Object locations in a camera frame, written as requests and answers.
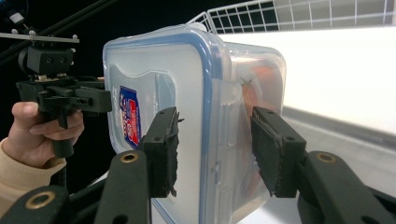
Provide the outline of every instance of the black metal bracket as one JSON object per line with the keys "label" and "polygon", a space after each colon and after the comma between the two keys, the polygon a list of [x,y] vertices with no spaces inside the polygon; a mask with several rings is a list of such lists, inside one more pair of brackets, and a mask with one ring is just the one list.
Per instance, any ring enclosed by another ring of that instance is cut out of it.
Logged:
{"label": "black metal bracket", "polygon": [[[82,10],[76,12],[75,14],[67,17],[66,19],[59,21],[55,24],[53,24],[51,27],[38,32],[37,35],[40,36],[56,36],[67,29],[77,25],[78,23],[86,20],[92,15],[95,15],[96,13],[104,10],[105,8],[108,8],[118,2],[119,0],[98,0],[94,2],[93,4],[83,8]],[[23,49],[26,49],[29,45],[31,45],[30,40],[23,40],[22,42],[19,42],[15,44],[14,46],[11,46],[9,49],[4,50],[3,52],[0,52],[0,66],[3,64],[8,63],[9,61],[18,58],[20,55],[20,52],[23,51]]]}
{"label": "black metal bracket", "polygon": [[[112,110],[110,91],[105,91],[105,82],[96,77],[59,77],[56,79],[17,83],[22,101],[37,102],[38,109],[47,120],[57,119],[67,129],[67,115],[75,110],[106,113]],[[69,139],[53,141],[55,156],[67,158],[74,149]]]}
{"label": "black metal bracket", "polygon": [[340,157],[306,152],[305,140],[274,111],[255,107],[251,132],[266,187],[278,198],[294,198],[298,190],[304,224],[396,223]]}

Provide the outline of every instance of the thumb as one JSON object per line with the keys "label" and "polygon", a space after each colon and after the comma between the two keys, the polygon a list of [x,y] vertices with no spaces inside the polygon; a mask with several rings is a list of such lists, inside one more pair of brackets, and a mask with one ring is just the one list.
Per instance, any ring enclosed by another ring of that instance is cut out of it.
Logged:
{"label": "thumb", "polygon": [[14,125],[21,129],[37,124],[38,104],[34,102],[18,102],[12,106]]}

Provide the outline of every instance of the finger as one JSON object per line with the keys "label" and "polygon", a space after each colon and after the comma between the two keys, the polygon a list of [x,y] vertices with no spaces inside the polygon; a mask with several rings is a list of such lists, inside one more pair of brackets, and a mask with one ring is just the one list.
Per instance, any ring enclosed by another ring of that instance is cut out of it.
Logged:
{"label": "finger", "polygon": [[77,142],[78,138],[79,138],[79,136],[72,138],[72,145],[74,145]]}
{"label": "finger", "polygon": [[75,137],[79,137],[82,132],[84,131],[84,123],[80,123],[79,125],[66,129],[61,130],[56,133],[48,133],[44,134],[44,136],[52,139],[52,140],[64,140],[64,139],[73,139]]}
{"label": "finger", "polygon": [[38,104],[35,102],[18,102],[12,106],[14,125],[19,129],[27,129],[39,122]]}
{"label": "finger", "polygon": [[[83,123],[83,115],[81,111],[76,111],[73,114],[67,116],[67,126],[68,129],[76,127]],[[59,126],[59,122],[57,119],[49,121],[44,124],[38,124],[33,126],[30,129],[30,133],[32,134],[50,134],[50,133],[57,133],[63,131],[64,128]]]}

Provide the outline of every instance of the black background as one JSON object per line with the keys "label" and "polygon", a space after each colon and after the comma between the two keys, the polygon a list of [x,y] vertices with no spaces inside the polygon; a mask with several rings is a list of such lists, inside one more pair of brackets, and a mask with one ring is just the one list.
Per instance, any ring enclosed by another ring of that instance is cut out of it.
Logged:
{"label": "black background", "polygon": [[[28,13],[26,25],[39,31],[82,10],[96,2],[93,0],[8,0],[20,5]],[[228,6],[242,0],[195,0],[195,1],[132,1],[119,0],[99,13],[58,34],[59,37],[77,35],[80,43],[74,46],[71,76],[102,77],[103,45],[112,39],[140,35],[166,26],[185,23],[210,8]],[[12,25],[1,20],[0,32],[10,33]],[[18,40],[0,38],[0,52],[18,44]],[[15,83],[27,76],[18,66],[15,58],[0,66],[0,138],[7,137],[13,118],[11,108],[20,100]],[[76,192],[89,185],[95,178],[107,171],[115,155],[109,140],[106,114],[99,117],[84,117],[85,131],[75,144],[75,154],[67,159],[67,186],[69,192]]]}

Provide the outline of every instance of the white surface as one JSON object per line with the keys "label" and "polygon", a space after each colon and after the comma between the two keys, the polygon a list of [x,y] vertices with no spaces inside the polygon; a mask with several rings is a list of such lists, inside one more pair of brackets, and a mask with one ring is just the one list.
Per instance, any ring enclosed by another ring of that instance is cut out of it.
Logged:
{"label": "white surface", "polygon": [[324,124],[313,116],[298,119],[284,111],[283,119],[306,140],[307,152],[327,151],[341,157],[364,185],[396,198],[396,146],[344,133],[342,125]]}
{"label": "white surface", "polygon": [[283,54],[284,105],[396,134],[396,27],[220,37]]}
{"label": "white surface", "polygon": [[[166,224],[154,206],[152,208],[152,223]],[[301,224],[297,209],[297,199],[271,198],[264,206],[257,209],[238,224]]]}

